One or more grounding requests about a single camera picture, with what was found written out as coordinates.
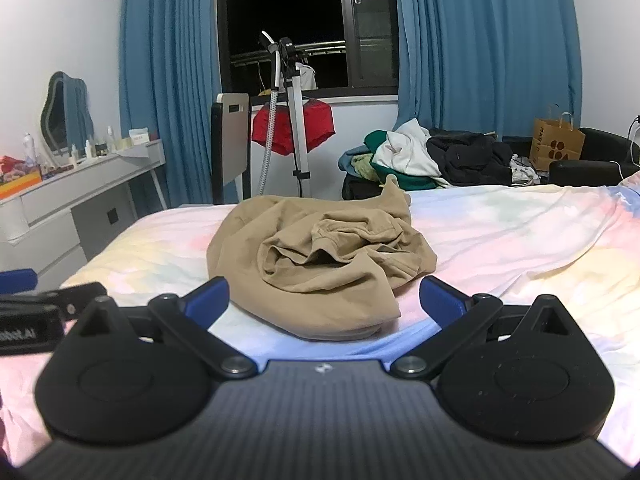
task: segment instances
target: brown paper bag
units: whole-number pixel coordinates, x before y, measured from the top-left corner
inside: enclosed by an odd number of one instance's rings
[[[536,119],[533,123],[533,140],[529,160],[540,171],[549,171],[554,160],[579,160],[584,144],[584,133],[574,130],[574,120]]]

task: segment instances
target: blue gripper pad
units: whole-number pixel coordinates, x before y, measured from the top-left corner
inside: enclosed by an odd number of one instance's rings
[[[444,329],[464,316],[471,298],[434,276],[420,282],[420,306]]]
[[[33,269],[0,272],[0,294],[17,294],[33,290],[38,285],[38,275]]]
[[[208,330],[229,305],[229,284],[221,276],[216,276],[192,290],[182,300],[184,315]]]

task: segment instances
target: green garment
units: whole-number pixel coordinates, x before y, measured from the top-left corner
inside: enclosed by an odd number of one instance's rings
[[[353,155],[351,157],[351,165],[356,173],[362,178],[372,180],[373,182],[380,182],[376,170],[371,167],[371,157],[373,153],[364,153],[363,155]]]
[[[376,130],[371,132],[364,138],[364,143],[371,153],[376,153],[380,144],[386,141],[386,131]],[[375,162],[371,162],[371,167],[376,171],[381,182],[386,180],[387,175],[395,175],[398,179],[398,186],[405,191],[418,191],[421,189],[435,189],[438,184],[428,176],[412,176],[404,173],[398,173],[396,170],[380,166]]]

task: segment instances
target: leather chair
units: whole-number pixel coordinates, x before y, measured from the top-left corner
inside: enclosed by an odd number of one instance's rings
[[[580,160],[555,160],[549,166],[549,184],[557,186],[617,186],[620,173],[631,176],[640,167],[631,162],[630,140],[593,128],[580,128],[584,133],[584,146]],[[514,153],[529,156],[531,139],[505,137]],[[633,143],[633,160],[638,161],[640,147]]]

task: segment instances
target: bed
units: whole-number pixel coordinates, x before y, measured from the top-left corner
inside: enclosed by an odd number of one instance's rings
[[[529,304],[555,294],[609,368],[616,397],[599,440],[640,461],[640,173],[617,187],[467,187],[412,192],[413,226],[438,255],[435,275],[467,294]],[[205,251],[232,206],[179,208],[143,218],[66,285],[102,282],[121,306],[207,279]],[[398,291],[401,317],[371,338],[310,342],[230,305],[210,332],[269,359],[380,359],[389,365],[439,328],[420,308],[419,280]],[[44,354],[0,359],[2,449],[15,464],[48,442],[33,403]]]

